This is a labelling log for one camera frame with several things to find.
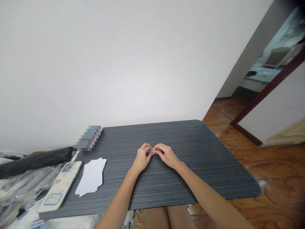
smartphone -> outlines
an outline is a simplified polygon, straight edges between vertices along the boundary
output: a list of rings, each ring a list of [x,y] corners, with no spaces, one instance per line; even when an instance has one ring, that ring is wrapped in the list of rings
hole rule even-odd
[[[81,161],[65,164],[44,200],[39,205],[38,213],[55,211],[61,206],[69,193],[70,186],[74,182],[81,165]]]

bed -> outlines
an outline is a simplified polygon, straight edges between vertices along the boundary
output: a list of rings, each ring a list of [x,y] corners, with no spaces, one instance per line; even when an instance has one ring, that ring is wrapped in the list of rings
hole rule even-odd
[[[251,68],[250,71],[257,73],[255,76],[245,77],[240,86],[256,92],[261,92],[281,72],[278,69],[263,67]]]

gray table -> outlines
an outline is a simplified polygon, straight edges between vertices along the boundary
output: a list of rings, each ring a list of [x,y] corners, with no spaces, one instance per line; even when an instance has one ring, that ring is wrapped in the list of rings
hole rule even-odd
[[[199,120],[107,127],[94,150],[79,152],[76,158],[84,164],[100,157],[108,160],[98,191],[80,198],[75,195],[82,167],[64,205],[54,212],[42,213],[40,217],[104,213],[132,166],[137,150],[145,142],[152,146],[160,142],[171,146],[180,160],[225,199],[260,195],[261,190],[253,177]],[[135,184],[129,209],[191,203],[197,203],[197,200],[184,180],[154,155]]]

leg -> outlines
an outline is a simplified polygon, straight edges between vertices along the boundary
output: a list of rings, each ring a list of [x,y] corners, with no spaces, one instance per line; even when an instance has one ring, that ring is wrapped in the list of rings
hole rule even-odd
[[[144,209],[143,215],[145,229],[170,229],[167,212],[164,207]]]
[[[166,210],[171,229],[196,229],[185,205],[167,207]]]

dark wood door frame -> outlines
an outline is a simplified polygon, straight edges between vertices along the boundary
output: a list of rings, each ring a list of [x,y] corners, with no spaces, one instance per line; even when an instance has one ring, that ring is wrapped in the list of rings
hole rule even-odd
[[[289,76],[301,63],[305,61],[305,47],[297,54],[284,69],[261,91],[261,93],[231,122],[238,127],[238,123],[256,107],[273,89],[275,89],[287,76]]]

